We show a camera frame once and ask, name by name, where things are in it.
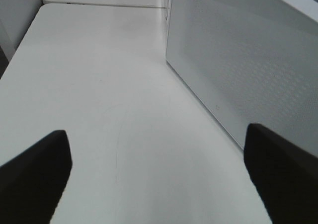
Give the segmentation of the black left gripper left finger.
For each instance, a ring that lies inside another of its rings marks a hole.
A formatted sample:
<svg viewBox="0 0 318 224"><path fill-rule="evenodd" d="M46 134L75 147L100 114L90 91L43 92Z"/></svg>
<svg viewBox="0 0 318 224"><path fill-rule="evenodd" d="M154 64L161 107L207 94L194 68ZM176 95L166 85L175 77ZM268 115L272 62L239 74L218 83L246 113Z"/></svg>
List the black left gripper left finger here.
<svg viewBox="0 0 318 224"><path fill-rule="evenodd" d="M0 222L48 224L67 185L72 156L55 130L0 167Z"/></svg>

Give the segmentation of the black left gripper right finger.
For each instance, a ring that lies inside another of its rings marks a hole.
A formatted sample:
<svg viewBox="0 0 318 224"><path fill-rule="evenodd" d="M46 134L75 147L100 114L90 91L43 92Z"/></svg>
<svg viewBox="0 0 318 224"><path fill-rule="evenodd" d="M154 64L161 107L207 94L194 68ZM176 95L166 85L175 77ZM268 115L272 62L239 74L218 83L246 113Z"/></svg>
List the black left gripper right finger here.
<svg viewBox="0 0 318 224"><path fill-rule="evenodd" d="M274 224L318 222L318 159L267 127L251 123L243 160Z"/></svg>

